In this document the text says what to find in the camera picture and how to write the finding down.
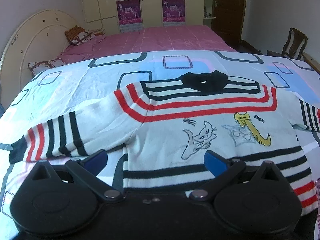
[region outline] pink bedsheet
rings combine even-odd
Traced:
[[[140,32],[97,36],[85,44],[67,47],[58,57],[70,64],[118,54],[160,50],[233,51],[208,26],[151,27]]]

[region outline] bolt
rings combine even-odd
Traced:
[[[204,198],[204,197],[206,197],[206,196],[208,195],[208,192],[205,191],[205,190],[203,190],[203,189],[196,189],[196,190],[192,191],[191,194],[192,194],[195,198],[199,199],[199,198]]]
[[[120,192],[115,189],[109,189],[104,193],[107,198],[117,198],[120,196]]]

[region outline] sweater collar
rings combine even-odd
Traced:
[[[202,92],[217,92],[227,85],[228,76],[218,70],[202,74],[188,72],[180,76],[180,80],[183,84],[194,90]]]

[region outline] white headboard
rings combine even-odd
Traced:
[[[45,10],[25,20],[11,36],[0,61],[0,102],[5,109],[31,80],[28,62],[51,60],[68,45],[64,32],[76,20],[59,10]]]

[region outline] sweater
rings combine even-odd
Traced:
[[[124,148],[125,190],[189,191],[213,179],[212,150],[248,165],[272,160],[303,213],[317,207],[311,169],[293,125],[319,132],[320,110],[294,93],[219,71],[144,81],[30,128],[12,144],[10,163],[87,156]]]

